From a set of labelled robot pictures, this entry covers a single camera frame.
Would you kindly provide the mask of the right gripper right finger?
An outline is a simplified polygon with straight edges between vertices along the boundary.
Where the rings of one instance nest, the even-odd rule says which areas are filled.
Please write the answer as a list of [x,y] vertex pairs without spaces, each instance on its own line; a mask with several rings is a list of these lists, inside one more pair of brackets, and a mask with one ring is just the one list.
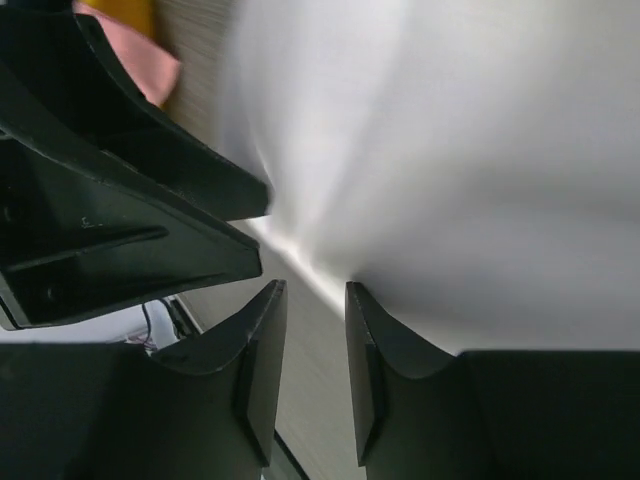
[[635,351],[449,354],[345,289],[357,460],[370,479],[635,479]]

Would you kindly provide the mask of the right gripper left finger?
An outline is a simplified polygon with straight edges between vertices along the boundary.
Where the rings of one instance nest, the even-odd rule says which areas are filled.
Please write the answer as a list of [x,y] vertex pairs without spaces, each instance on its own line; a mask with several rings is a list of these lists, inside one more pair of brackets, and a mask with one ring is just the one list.
[[5,344],[5,479],[257,479],[275,430],[287,285],[206,332],[140,345]]

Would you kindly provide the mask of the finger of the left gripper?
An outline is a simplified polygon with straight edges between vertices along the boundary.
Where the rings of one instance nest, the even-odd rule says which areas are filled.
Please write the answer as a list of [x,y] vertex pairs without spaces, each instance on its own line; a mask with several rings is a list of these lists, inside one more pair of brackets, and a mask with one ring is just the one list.
[[259,277],[249,236],[83,140],[1,78],[1,323],[78,323]]
[[265,214],[266,185],[150,103],[95,17],[4,6],[1,62],[75,134],[197,208],[221,220]]

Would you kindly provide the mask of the white and green raglan t-shirt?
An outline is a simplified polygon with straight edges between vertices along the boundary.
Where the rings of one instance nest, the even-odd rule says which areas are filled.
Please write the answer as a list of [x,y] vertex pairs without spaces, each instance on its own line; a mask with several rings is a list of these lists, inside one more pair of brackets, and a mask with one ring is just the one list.
[[334,308],[451,353],[639,346],[635,1],[241,1],[217,141]]

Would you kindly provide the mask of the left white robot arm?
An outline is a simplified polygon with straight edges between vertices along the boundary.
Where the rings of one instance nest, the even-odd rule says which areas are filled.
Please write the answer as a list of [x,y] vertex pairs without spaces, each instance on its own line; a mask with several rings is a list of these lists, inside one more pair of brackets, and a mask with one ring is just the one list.
[[266,186],[156,107],[87,14],[1,10],[1,339],[164,347],[180,293],[259,277]]

